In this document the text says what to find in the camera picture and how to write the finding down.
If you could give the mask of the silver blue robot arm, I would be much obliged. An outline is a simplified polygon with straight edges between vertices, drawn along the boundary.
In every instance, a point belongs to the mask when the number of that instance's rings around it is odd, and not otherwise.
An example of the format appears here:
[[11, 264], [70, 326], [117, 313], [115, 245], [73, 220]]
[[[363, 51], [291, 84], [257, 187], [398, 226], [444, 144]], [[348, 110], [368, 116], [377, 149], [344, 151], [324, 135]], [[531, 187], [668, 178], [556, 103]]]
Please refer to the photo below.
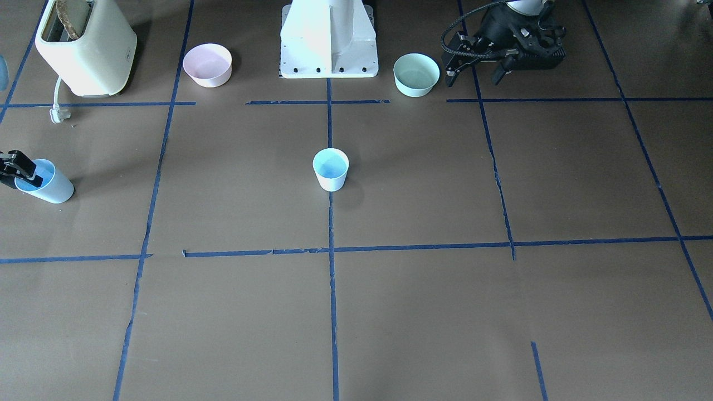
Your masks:
[[491, 1], [459, 16], [441, 34], [445, 82], [483, 62], [496, 62], [492, 84], [513, 71], [550, 70], [567, 53], [566, 30], [553, 17], [553, 1]]

